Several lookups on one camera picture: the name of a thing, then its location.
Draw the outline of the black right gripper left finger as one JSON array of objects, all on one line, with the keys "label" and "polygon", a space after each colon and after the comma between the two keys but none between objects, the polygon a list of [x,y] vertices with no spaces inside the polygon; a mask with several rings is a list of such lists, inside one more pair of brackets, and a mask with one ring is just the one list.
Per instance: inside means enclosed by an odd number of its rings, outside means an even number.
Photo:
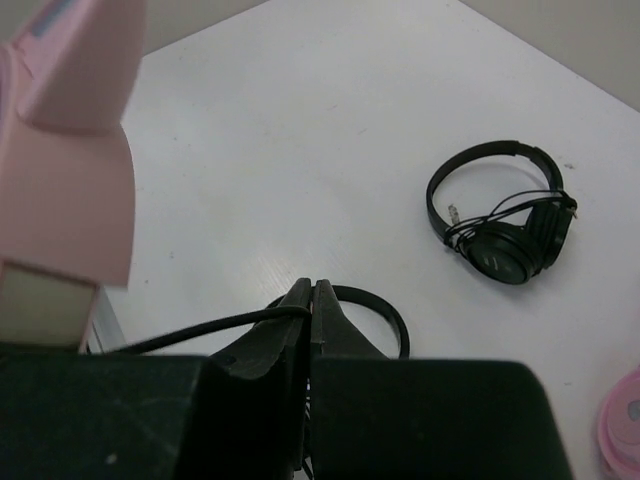
[{"label": "black right gripper left finger", "polygon": [[207,474],[211,479],[291,479],[301,468],[310,321],[257,323],[211,357]]}]

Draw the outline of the pink blue cat-ear headphones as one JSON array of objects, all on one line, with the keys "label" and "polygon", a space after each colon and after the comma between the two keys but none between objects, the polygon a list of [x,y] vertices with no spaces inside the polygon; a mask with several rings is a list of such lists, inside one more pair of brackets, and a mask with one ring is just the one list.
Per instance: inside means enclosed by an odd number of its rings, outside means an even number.
[{"label": "pink blue cat-ear headphones", "polygon": [[121,121],[143,1],[49,1],[1,47],[1,341],[77,350],[129,279],[132,155]]}]

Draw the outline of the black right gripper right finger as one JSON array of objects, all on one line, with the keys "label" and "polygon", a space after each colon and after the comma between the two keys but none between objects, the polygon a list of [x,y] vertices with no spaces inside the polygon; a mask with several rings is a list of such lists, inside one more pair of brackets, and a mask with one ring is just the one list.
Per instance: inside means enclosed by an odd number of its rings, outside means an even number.
[{"label": "black right gripper right finger", "polygon": [[310,374],[304,453],[313,479],[364,478],[381,434],[376,369],[389,360],[352,323],[344,303],[395,326],[395,307],[369,291],[320,280],[311,300]]}]

